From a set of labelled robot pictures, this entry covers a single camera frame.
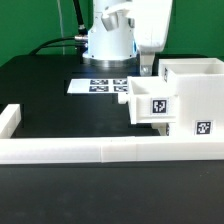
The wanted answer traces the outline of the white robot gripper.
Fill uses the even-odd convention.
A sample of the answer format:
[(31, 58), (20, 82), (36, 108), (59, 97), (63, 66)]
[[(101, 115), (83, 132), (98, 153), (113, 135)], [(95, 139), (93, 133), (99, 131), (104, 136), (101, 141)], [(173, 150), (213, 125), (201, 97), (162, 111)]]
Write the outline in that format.
[(109, 6), (101, 20), (107, 31), (119, 27), (118, 12), (134, 20), (133, 36), (140, 53), (140, 75), (151, 76), (156, 52), (164, 50), (173, 0), (131, 0)]

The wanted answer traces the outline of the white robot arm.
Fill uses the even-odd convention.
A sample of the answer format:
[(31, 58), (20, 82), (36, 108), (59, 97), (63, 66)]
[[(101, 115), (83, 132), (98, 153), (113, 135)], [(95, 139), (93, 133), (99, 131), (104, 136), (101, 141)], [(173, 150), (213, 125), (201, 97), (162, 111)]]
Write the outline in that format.
[(151, 76), (155, 54), (164, 50), (173, 0), (93, 0), (93, 25), (85, 63), (123, 67), (139, 56), (141, 76)]

